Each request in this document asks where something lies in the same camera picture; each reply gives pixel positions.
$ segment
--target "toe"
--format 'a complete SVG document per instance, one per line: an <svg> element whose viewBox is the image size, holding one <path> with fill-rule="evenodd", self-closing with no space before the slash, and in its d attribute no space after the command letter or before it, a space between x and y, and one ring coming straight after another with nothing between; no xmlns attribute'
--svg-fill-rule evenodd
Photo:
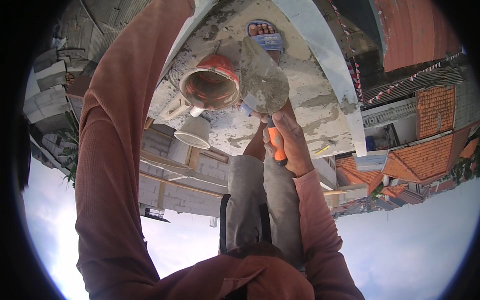
<svg viewBox="0 0 480 300"><path fill-rule="evenodd" d="M258 24L257 29L258 29L258 34L260 35L264 34L264 28L262 27L262 25Z"/></svg>
<svg viewBox="0 0 480 300"><path fill-rule="evenodd" d="M248 33L250 34L250 36L257 36L258 35L257 25L255 24L250 25L250 27L248 27Z"/></svg>

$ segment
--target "pink shirt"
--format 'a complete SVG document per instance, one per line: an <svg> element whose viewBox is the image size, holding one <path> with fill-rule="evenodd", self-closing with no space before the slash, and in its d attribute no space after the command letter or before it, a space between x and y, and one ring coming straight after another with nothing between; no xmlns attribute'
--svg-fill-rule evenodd
<svg viewBox="0 0 480 300"><path fill-rule="evenodd" d="M140 143L156 83L193 0L153 0L110 46L84 97L75 182L77 267L91 299L363 299L316 171L294 179L307 279L279 258L219 255L160 279L138 208Z"/></svg>

